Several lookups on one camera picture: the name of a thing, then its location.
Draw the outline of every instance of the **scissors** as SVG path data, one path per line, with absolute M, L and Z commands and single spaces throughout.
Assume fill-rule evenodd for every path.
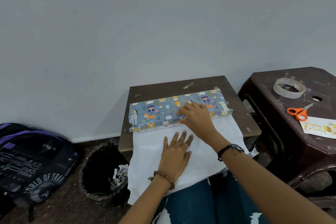
M 308 120 L 308 115 L 307 115 L 307 109 L 309 107 L 312 107 L 314 104 L 307 105 L 303 108 L 288 108 L 287 113 L 293 116 L 296 116 L 296 118 L 300 121 L 306 121 Z

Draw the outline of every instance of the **wooden table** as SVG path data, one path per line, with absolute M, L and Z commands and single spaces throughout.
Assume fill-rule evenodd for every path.
M 229 102 L 227 105 L 233 109 L 233 118 L 240 128 L 243 137 L 255 137 L 261 134 L 261 130 L 247 111 L 236 92 L 228 82 L 225 76 L 214 76 L 177 82 L 164 82 L 150 85 L 132 86 L 129 89 L 128 100 L 124 115 L 124 122 L 119 141 L 119 151 L 129 161 L 133 154 L 133 132 L 129 132 L 131 125 L 128 121 L 129 105 L 136 102 L 147 101 L 150 99 L 165 98 L 169 96 L 178 96 L 204 90 L 212 90 L 218 87 Z

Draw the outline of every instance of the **blue animal print wrapping paper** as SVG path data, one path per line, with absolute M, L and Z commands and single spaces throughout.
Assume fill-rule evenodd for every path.
M 187 102 L 205 104 L 212 119 L 231 115 L 233 111 L 227 107 L 228 102 L 220 89 L 132 103 L 128 114 L 128 121 L 132 125 L 129 131 L 146 132 L 182 125 L 177 122 L 186 117 L 175 113 Z

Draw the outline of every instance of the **purple strap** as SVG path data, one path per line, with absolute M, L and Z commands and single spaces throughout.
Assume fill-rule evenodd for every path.
M 6 128 L 10 125 L 10 123 L 4 123 L 2 125 L 0 125 L 0 129 Z
M 40 130 L 35 130 L 35 131 L 24 130 L 24 131 L 21 131 L 21 132 L 16 133 L 16 134 L 12 134 L 12 135 L 1 137 L 0 138 L 0 145 L 2 145 L 6 141 L 12 139 L 13 137 L 20 136 L 20 135 L 23 135 L 23 134 L 31 134 L 31 133 L 38 133 L 38 134 L 53 136 L 53 137 L 56 137 L 57 139 L 63 141 L 61 138 L 59 138 L 59 137 L 57 137 L 57 136 L 55 136 L 53 134 L 50 134 L 48 132 L 45 132 L 45 131 L 40 131 Z

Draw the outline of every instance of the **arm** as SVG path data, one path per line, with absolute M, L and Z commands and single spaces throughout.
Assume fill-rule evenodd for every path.
M 177 140 L 179 133 L 176 132 L 169 146 L 167 137 L 163 141 L 163 150 L 158 171 L 169 176 L 173 182 L 176 182 L 181 176 L 191 156 L 191 151 L 186 152 L 187 147 L 184 144 L 190 146 L 193 141 L 193 135 L 190 135 L 188 140 L 184 142 L 186 134 L 187 132 L 184 131 L 180 139 Z M 171 184 L 166 178 L 155 175 L 151 184 L 141 194 L 134 205 L 132 205 L 119 224 L 149 224 L 159 203 L 170 187 Z
M 185 104 L 177 114 L 187 116 L 187 120 L 182 119 L 180 123 L 187 125 L 216 153 L 230 144 L 213 126 L 206 106 Z M 227 150 L 221 159 L 271 224 L 336 223 L 334 218 L 246 154 L 235 149 Z

